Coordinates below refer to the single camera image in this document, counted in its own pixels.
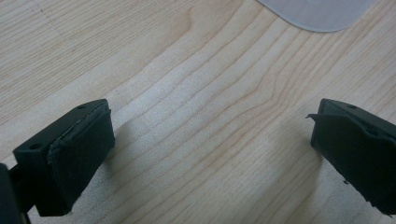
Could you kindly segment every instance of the light wood surface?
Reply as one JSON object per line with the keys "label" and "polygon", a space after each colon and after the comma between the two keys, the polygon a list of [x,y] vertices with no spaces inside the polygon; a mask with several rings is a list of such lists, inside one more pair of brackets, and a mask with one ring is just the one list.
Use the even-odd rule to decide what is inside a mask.
{"label": "light wood surface", "polygon": [[396,223],[311,146],[321,98],[396,123],[396,1],[348,29],[253,0],[0,2],[0,158],[107,98],[116,147],[65,217],[33,223]]}

